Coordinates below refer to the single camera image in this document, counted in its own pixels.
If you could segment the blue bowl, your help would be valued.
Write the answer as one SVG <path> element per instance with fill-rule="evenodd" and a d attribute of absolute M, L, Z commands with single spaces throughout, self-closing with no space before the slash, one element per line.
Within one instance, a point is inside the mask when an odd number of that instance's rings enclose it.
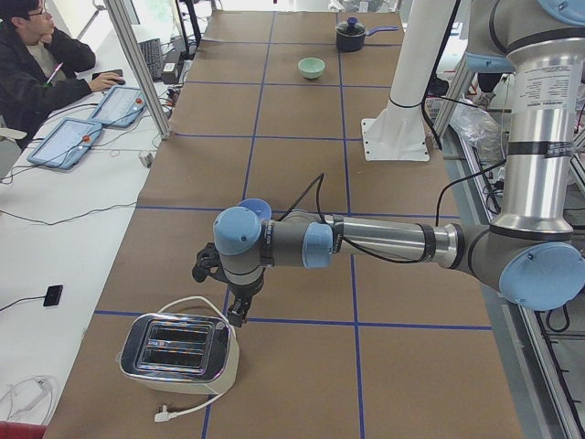
<path fill-rule="evenodd" d="M 253 211 L 261 220 L 270 220 L 272 209 L 270 204 L 261 198 L 246 198 L 239 203 L 239 207 Z"/>

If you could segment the green bowl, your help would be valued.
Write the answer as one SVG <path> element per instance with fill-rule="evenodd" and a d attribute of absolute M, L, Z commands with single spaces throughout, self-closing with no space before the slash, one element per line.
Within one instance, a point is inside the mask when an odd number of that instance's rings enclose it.
<path fill-rule="evenodd" d="M 325 67 L 325 62 L 319 58 L 304 58 L 297 63 L 299 73 L 307 80 L 319 79 L 324 74 Z"/>

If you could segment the white chrome toaster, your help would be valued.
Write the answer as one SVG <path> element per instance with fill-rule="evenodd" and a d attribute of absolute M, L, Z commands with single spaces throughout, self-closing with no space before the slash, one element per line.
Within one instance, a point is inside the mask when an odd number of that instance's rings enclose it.
<path fill-rule="evenodd" d="M 219 395 L 235 382 L 239 344 L 220 317 L 151 313 L 134 320 L 119 364 L 156 391 Z"/>

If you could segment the small black box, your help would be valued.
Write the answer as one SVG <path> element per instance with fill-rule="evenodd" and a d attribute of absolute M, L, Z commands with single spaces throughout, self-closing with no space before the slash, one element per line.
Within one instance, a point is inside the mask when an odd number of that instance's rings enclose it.
<path fill-rule="evenodd" d="M 59 304 L 62 291 L 63 291 L 62 284 L 49 286 L 44 296 L 43 306 L 44 307 L 57 306 Z"/>

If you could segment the far blue teach pendant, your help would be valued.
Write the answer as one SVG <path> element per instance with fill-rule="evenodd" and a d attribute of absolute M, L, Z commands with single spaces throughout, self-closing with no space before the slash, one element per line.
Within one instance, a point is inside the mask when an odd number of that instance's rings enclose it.
<path fill-rule="evenodd" d="M 145 101 L 138 88 L 117 85 L 109 89 L 89 116 L 104 126 L 126 128 L 142 114 Z"/>

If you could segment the blue teach pendant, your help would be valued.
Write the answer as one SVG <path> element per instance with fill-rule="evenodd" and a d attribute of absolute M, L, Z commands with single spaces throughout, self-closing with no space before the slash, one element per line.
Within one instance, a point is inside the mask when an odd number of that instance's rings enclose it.
<path fill-rule="evenodd" d="M 36 166 L 71 169 L 101 136 L 101 123 L 64 118 L 27 157 Z"/>
<path fill-rule="evenodd" d="M 126 128 L 142 114 L 145 101 L 138 88 L 117 85 L 109 89 L 89 116 L 104 126 Z"/>

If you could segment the near blue teach pendant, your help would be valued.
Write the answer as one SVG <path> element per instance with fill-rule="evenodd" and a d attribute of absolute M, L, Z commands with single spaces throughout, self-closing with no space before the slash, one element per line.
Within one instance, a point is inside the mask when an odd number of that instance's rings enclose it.
<path fill-rule="evenodd" d="M 36 166 L 71 169 L 101 136 L 101 123 L 64 118 L 27 157 Z"/>

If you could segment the black keyboard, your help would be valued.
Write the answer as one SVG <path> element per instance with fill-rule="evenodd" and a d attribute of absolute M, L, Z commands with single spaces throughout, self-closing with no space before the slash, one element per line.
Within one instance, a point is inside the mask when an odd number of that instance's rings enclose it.
<path fill-rule="evenodd" d="M 161 79 L 163 52 L 159 38 L 151 38 L 138 43 L 146 67 L 154 81 Z"/>

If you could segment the dark blue saucepan with lid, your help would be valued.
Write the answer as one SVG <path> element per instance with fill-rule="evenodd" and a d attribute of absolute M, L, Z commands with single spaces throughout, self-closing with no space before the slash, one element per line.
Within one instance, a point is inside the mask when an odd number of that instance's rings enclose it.
<path fill-rule="evenodd" d="M 341 52 L 359 51 L 365 44 L 366 37 L 371 37 L 378 32 L 398 31 L 399 27 L 382 26 L 367 28 L 355 16 L 341 21 L 335 26 L 335 45 Z"/>

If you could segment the crumpled clear plastic bag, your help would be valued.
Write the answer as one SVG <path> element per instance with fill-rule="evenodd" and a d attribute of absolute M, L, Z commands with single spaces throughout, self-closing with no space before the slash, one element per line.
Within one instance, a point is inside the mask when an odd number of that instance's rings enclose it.
<path fill-rule="evenodd" d="M 480 158 L 497 162 L 504 158 L 500 126 L 488 112 L 469 106 L 457 106 L 451 127 L 464 142 L 477 150 Z"/>

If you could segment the seated person in black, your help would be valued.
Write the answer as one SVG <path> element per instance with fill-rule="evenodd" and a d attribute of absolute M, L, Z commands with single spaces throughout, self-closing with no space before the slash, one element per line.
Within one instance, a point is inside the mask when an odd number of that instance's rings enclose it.
<path fill-rule="evenodd" d="M 95 64 L 90 46 L 59 30 L 43 1 L 1 3 L 1 116 L 26 134 L 16 142 L 20 149 L 53 112 L 121 83 L 112 71 L 77 77 Z"/>

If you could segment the white pedestal column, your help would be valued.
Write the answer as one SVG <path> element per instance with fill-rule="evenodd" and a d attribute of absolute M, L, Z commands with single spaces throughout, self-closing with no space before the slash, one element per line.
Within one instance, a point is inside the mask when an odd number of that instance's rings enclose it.
<path fill-rule="evenodd" d="M 361 121 L 367 161 L 430 160 L 425 122 L 427 89 L 436 62 L 441 59 L 443 40 L 453 23 L 469 22 L 469 1 L 425 1 L 411 4 L 398 65 L 381 113 Z"/>

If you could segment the aluminium frame post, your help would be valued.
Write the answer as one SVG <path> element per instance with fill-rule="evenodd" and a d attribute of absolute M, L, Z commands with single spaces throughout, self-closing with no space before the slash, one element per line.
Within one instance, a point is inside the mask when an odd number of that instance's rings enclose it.
<path fill-rule="evenodd" d="M 148 71 L 138 41 L 133 32 L 128 13 L 122 0 L 104 0 L 113 28 L 120 41 L 122 51 L 129 62 L 134 77 L 144 94 L 147 107 L 162 140 L 170 136 L 171 128 L 159 101 L 154 82 Z"/>

